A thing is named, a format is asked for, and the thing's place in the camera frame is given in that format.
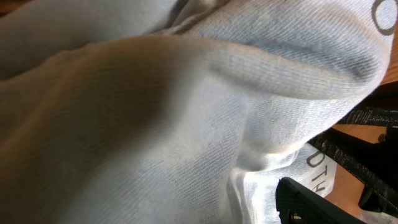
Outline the light blue printed t-shirt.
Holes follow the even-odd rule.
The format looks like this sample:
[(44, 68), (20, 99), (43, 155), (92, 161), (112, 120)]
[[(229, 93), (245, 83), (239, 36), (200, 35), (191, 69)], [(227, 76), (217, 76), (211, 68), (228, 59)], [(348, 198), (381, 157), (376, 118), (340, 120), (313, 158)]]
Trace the light blue printed t-shirt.
[(31, 1), (1, 19), (2, 223), (279, 223), (380, 84), (396, 1)]

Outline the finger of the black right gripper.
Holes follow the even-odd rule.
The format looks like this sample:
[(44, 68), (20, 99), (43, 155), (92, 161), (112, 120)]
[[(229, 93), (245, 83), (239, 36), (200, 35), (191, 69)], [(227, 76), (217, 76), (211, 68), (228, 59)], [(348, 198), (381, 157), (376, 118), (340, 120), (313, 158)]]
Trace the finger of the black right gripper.
[(397, 110), (365, 107), (351, 110), (337, 124), (397, 127)]
[(397, 217), (397, 130), (384, 141), (370, 143), (329, 129), (309, 141), (364, 185), (359, 207)]

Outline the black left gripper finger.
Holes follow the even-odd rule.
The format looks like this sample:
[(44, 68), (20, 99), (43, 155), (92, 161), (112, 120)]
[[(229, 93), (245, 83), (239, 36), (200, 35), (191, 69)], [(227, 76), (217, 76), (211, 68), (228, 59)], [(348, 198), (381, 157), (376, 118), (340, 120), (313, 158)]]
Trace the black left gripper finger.
[(366, 224), (289, 177), (275, 192), (282, 224)]

